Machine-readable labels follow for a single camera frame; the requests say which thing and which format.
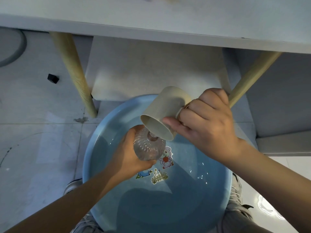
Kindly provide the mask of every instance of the beige cup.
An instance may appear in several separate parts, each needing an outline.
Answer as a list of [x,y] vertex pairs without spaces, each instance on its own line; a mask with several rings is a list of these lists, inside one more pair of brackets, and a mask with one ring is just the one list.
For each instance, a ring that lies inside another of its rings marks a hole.
[[177,118],[181,109],[191,101],[191,97],[178,87],[169,86],[153,100],[140,116],[142,123],[154,135],[172,141],[176,132],[162,122],[164,117]]

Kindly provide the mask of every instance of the cup handle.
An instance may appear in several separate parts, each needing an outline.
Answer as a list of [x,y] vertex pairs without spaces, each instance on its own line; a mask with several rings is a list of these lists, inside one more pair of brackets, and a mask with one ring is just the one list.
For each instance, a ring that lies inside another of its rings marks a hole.
[[181,123],[183,126],[186,126],[186,125],[180,120],[180,112],[181,112],[182,109],[187,109],[187,108],[189,107],[189,104],[190,104],[190,102],[189,102],[188,104],[186,104],[185,106],[181,107],[180,110],[177,112],[177,114],[176,114],[176,116],[175,116],[175,118],[176,118],[177,120],[179,120],[180,123]]

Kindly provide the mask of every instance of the bottle neck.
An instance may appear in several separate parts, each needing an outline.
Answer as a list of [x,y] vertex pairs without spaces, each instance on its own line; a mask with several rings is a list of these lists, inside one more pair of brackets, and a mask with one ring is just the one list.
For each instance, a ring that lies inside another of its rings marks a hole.
[[158,137],[151,132],[148,132],[147,138],[149,141],[156,141],[158,139]]

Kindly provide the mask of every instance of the wooden table leg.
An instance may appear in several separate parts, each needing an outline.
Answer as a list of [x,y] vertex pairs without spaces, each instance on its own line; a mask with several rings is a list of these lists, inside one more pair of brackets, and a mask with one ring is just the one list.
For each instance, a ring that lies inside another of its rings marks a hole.
[[263,51],[260,54],[229,95],[230,108],[245,94],[245,92],[247,92],[281,54],[282,52],[278,51]]
[[76,86],[87,112],[93,118],[97,116],[91,92],[87,85],[81,62],[73,41],[72,34],[50,32],[55,46],[60,51],[63,62],[70,74],[73,84]]

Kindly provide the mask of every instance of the glass bottle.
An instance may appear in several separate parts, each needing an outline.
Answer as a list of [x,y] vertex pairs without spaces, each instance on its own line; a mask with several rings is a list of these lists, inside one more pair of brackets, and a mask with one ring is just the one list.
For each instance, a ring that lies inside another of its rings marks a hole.
[[166,141],[155,136],[145,127],[134,138],[134,151],[140,160],[158,160],[165,150]]

